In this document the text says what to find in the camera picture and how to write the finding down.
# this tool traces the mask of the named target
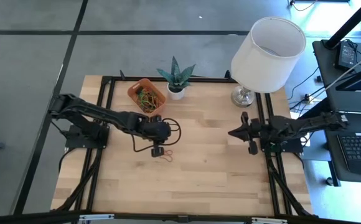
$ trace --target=gray floor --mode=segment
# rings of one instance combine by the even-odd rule
[[[72,30],[81,3],[82,0],[0,0],[0,29]],[[309,4],[298,3],[297,7]],[[89,0],[81,30],[249,30],[265,16],[291,19],[305,30],[308,41],[286,84],[291,96],[292,87],[317,67],[311,43],[334,33],[359,4],[361,0],[351,5],[320,2],[310,10],[297,12],[287,6],[287,0]],[[348,37],[361,42],[361,26]],[[168,67],[173,55],[181,66],[196,63],[196,75],[221,77],[243,38],[78,36],[61,92],[79,94],[84,75],[118,75],[122,69],[129,76],[155,76],[156,68]],[[69,40],[66,35],[0,35],[0,141],[7,146],[0,150],[0,215],[11,212]],[[296,89],[290,102],[299,101],[303,94],[320,86],[313,78],[308,80]],[[64,138],[50,128],[26,212],[49,210],[63,144]],[[322,182],[329,176],[327,163],[309,161],[305,166],[314,213],[361,222],[361,183],[343,182],[342,187],[328,187]]]

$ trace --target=table lamp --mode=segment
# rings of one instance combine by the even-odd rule
[[[256,21],[232,59],[232,78],[241,85],[232,92],[233,103],[246,107],[254,101],[254,92],[271,93],[284,86],[305,45],[304,32],[291,21]]]

